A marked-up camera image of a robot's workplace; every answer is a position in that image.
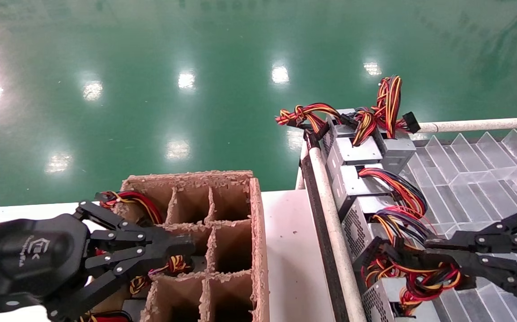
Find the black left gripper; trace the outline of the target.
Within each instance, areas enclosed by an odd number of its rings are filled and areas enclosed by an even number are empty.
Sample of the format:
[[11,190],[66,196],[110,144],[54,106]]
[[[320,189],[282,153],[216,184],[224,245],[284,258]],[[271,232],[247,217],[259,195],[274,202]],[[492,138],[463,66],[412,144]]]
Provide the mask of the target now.
[[46,302],[51,321],[75,321],[175,254],[145,246],[83,259],[89,236],[69,214],[1,222],[0,313]]

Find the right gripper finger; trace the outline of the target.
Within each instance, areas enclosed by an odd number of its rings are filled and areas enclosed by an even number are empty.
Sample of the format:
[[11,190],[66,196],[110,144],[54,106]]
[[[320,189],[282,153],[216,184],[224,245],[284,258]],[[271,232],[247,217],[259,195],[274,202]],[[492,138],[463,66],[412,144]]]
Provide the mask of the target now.
[[517,298],[517,261],[469,251],[426,249],[419,259],[425,263],[450,263],[468,277],[481,277]]
[[517,253],[517,213],[476,232],[456,231],[448,240],[428,239],[425,247],[477,253]]

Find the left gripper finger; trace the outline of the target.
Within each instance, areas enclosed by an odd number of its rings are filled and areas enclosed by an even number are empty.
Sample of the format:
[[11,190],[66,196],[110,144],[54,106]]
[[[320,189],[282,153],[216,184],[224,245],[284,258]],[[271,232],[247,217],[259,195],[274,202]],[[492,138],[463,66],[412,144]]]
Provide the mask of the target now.
[[191,255],[195,251],[189,235],[175,236],[159,227],[138,226],[88,200],[79,203],[76,217],[103,227],[91,233],[89,246],[104,251],[112,259],[120,254],[135,254],[166,261],[172,255]]

